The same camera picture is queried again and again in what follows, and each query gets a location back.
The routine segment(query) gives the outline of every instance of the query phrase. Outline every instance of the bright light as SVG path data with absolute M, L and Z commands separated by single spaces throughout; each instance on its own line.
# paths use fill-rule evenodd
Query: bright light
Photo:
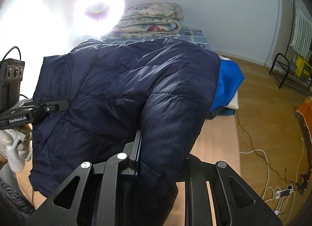
M 75 29 L 79 35 L 100 37 L 109 32 L 124 12 L 124 0 L 77 0 Z

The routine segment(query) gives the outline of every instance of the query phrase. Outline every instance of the jacket sleeve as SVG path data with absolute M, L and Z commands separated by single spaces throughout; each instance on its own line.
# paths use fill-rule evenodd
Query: jacket sleeve
M 176 177 L 205 116 L 199 105 L 178 95 L 161 93 L 148 98 L 141 114 L 140 172 L 129 200 L 133 210 L 127 221 L 132 224 L 125 225 L 163 225 L 177 196 Z

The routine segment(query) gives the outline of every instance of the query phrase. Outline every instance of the silver screw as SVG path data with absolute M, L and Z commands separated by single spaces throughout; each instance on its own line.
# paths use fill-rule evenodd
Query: silver screw
M 91 164 L 89 162 L 83 162 L 80 166 L 81 168 L 87 169 L 91 166 Z
M 118 159 L 126 159 L 127 158 L 127 154 L 126 153 L 119 153 L 118 155 L 117 155 L 117 158 Z
M 217 164 L 220 168 L 225 168 L 227 166 L 227 163 L 226 162 L 223 162 L 223 161 L 220 161 L 218 162 Z

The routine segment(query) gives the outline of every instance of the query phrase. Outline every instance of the navy blue puffer jacket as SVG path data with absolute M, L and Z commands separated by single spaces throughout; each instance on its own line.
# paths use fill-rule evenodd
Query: navy blue puffer jacket
M 89 40 L 45 57 L 35 103 L 67 99 L 71 106 L 33 126 L 34 190 L 51 195 L 82 162 L 106 161 L 141 129 L 126 225 L 162 225 L 215 99 L 220 63 L 216 53 L 174 39 L 120 46 Z

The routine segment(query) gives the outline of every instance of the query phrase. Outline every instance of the folded clothes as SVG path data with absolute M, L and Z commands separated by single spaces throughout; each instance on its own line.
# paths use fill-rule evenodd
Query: folded clothes
M 181 29 L 182 9 L 176 3 L 140 4 L 126 9 L 109 39 L 169 36 Z

